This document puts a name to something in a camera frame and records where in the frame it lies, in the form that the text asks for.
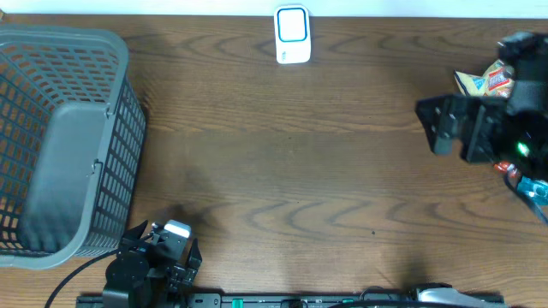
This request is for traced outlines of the blue mouthwash bottle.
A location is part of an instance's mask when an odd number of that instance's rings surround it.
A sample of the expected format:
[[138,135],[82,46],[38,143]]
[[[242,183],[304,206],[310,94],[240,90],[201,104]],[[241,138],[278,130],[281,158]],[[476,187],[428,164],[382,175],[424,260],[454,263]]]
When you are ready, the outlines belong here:
[[526,195],[535,204],[547,206],[548,186],[546,181],[532,180],[523,176],[517,185],[517,191]]

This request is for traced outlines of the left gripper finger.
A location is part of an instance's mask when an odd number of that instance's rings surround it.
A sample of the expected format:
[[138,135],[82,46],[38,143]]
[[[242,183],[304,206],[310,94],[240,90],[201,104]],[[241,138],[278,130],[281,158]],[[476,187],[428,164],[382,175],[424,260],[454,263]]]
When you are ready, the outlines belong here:
[[148,221],[145,220],[138,226],[125,231],[122,236],[122,242],[134,242],[134,241],[140,240],[142,237],[142,234],[146,231],[147,226],[148,226]]
[[202,264],[202,261],[203,258],[199,249],[199,241],[195,238],[190,246],[185,266],[187,269],[198,270]]

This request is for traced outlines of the red orange snack bar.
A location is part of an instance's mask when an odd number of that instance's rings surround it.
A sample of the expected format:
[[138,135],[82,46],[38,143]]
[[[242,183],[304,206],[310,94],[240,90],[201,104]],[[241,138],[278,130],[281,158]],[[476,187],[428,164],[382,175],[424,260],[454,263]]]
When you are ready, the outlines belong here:
[[521,174],[519,169],[513,163],[507,161],[502,161],[495,164],[494,169],[510,178],[518,177]]

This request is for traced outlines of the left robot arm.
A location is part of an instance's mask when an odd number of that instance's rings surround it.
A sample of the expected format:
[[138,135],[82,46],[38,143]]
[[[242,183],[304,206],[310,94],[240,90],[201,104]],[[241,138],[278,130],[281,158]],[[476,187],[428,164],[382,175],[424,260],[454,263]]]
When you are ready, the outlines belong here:
[[187,224],[148,222],[124,233],[120,251],[105,272],[105,307],[187,307],[184,292],[202,263],[198,241]]

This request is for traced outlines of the white barcode scanner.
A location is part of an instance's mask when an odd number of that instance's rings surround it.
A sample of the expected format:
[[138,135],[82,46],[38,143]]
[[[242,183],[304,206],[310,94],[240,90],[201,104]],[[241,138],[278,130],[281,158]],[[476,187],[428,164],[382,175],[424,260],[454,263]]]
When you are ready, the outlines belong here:
[[308,62],[312,54],[308,10],[300,4],[284,5],[274,14],[276,59],[279,64]]

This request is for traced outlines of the large yellow snack bag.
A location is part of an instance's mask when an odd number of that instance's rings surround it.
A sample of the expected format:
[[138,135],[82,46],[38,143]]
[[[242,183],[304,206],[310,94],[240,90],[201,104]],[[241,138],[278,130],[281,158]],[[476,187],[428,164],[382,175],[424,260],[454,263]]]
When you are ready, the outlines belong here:
[[454,78],[460,92],[473,97],[508,98],[515,84],[509,67],[501,60],[496,60],[482,75],[455,71]]

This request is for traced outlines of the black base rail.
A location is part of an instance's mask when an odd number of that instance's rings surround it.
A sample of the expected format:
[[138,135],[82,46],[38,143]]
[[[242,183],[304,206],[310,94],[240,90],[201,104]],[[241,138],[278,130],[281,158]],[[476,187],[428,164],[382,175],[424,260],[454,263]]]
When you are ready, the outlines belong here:
[[394,303],[398,300],[412,301],[405,295],[396,293],[368,292],[364,295],[222,295],[219,293],[194,293],[171,300],[167,304],[155,305],[155,307],[169,308],[281,308],[281,307],[309,307],[321,308],[333,305],[357,303],[360,300],[367,301],[372,307],[375,300],[385,300]]

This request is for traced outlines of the grey plastic shopping basket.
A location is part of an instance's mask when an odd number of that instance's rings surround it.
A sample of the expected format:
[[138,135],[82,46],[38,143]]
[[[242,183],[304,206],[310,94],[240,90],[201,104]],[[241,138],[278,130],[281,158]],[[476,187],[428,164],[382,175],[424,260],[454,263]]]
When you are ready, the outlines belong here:
[[128,47],[97,29],[1,28],[1,265],[116,249],[146,134]]

